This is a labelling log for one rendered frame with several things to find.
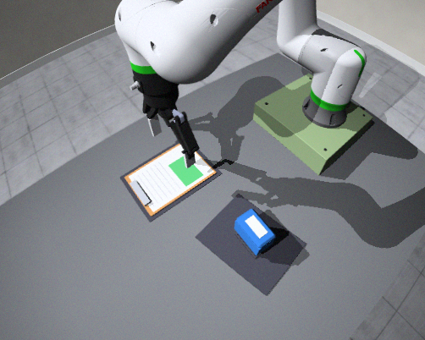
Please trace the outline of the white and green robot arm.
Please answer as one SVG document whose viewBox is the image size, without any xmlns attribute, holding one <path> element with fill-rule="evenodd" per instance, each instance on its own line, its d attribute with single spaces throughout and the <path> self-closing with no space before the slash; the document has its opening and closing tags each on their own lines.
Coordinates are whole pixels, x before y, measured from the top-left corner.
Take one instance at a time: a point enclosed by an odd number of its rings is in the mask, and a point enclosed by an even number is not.
<svg viewBox="0 0 425 340">
<path fill-rule="evenodd" d="M 317 25 L 316 0 L 122 0 L 115 27 L 134 74 L 130 89 L 160 96 L 204 80 L 278 4 L 279 50 L 313 73 L 302 111 L 318 126 L 339 127 L 367 56 Z"/>
</svg>

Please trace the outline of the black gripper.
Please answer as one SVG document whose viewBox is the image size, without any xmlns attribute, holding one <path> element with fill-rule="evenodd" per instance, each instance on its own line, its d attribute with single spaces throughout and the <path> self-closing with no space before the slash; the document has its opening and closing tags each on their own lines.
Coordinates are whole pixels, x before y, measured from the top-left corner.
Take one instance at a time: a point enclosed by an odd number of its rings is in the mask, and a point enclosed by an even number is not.
<svg viewBox="0 0 425 340">
<path fill-rule="evenodd" d="M 158 119 L 159 115 L 163 118 L 167 126 L 173 130 L 177 140 L 182 146 L 183 150 L 181 152 L 184 155 L 185 167 L 188 169 L 196 163 L 195 152 L 199 150 L 199 146 L 190 128 L 186 113 L 178 112 L 175 106 L 179 97 L 178 86 L 164 95 L 148 96 L 143 94 L 143 96 L 142 111 L 147 114 L 146 116 L 150 124 L 152 135 L 155 137 L 162 132 Z M 174 118 L 174 121 L 170 123 L 169 120 L 172 118 Z"/>
</svg>

